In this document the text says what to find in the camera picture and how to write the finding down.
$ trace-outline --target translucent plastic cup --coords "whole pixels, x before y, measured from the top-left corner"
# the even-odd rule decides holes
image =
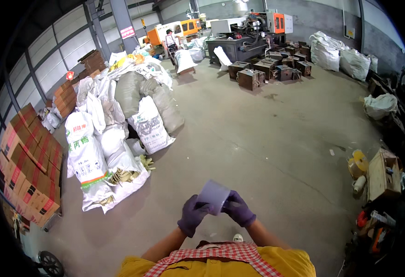
[[[198,195],[196,200],[198,202],[210,203],[214,206],[214,209],[210,214],[217,216],[230,194],[230,189],[213,181],[208,180],[201,193]]]

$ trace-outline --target orange machine panel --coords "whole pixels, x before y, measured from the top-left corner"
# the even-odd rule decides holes
[[[156,28],[147,32],[147,36],[151,45],[161,45],[161,41],[159,40],[158,31]]]
[[[282,13],[274,13],[273,18],[275,20],[275,33],[285,33],[284,15]]]
[[[198,32],[201,29],[201,23],[199,19],[189,19],[181,21],[183,27],[183,36],[189,36]]]

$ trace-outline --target yellow shirt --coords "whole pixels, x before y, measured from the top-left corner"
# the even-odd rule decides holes
[[[316,276],[315,267],[310,262],[309,255],[303,250],[284,250],[280,247],[258,247],[258,253],[273,268],[284,277],[310,277]],[[138,257],[127,256],[117,277],[143,276],[155,265]],[[261,276],[256,270],[244,262],[221,262],[207,259],[207,262],[183,261],[171,264],[162,273],[161,277],[191,276]]]

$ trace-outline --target fire hazard label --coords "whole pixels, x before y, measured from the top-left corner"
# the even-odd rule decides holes
[[[73,71],[67,71],[66,79],[73,80],[73,75],[75,75]]]
[[[133,30],[132,26],[121,30],[122,39],[126,39],[126,38],[129,38],[129,37],[134,36],[134,35],[135,35],[135,31]]]

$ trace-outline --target wheel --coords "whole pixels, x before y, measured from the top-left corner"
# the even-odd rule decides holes
[[[64,276],[64,268],[62,267],[61,262],[52,253],[48,251],[39,252],[39,260],[41,261],[42,268],[51,277]]]

